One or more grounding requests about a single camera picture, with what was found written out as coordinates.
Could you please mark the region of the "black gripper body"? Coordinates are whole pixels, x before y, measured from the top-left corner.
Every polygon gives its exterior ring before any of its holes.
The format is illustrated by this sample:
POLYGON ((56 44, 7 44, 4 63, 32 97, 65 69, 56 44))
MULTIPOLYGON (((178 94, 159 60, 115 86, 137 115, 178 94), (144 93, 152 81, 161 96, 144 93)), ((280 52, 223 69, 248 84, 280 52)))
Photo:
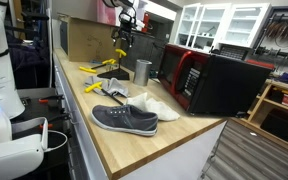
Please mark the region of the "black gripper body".
POLYGON ((119 31, 121 33, 130 33, 132 29, 136 28, 136 10, 134 8, 123 9, 118 19, 120 22, 119 31))

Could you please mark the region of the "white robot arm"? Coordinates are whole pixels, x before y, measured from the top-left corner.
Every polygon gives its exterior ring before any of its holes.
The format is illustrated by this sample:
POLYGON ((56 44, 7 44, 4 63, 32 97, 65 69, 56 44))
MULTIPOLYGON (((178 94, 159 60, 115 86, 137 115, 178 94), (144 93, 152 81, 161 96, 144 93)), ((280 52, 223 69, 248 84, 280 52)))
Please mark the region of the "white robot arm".
POLYGON ((133 7, 134 0, 102 0, 109 8, 121 7, 122 10, 118 15, 120 28, 130 32, 136 26, 136 10, 133 7))

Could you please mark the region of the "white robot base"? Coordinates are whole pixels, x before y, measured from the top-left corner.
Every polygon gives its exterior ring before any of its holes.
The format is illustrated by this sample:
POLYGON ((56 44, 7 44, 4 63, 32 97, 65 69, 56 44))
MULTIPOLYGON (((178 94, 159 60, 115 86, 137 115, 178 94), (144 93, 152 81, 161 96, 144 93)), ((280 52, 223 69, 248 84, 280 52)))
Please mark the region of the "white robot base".
POLYGON ((0 0, 0 180, 13 180, 35 170, 48 148, 48 122, 44 117, 13 124, 24 112, 17 93, 4 18, 8 0, 0 0))

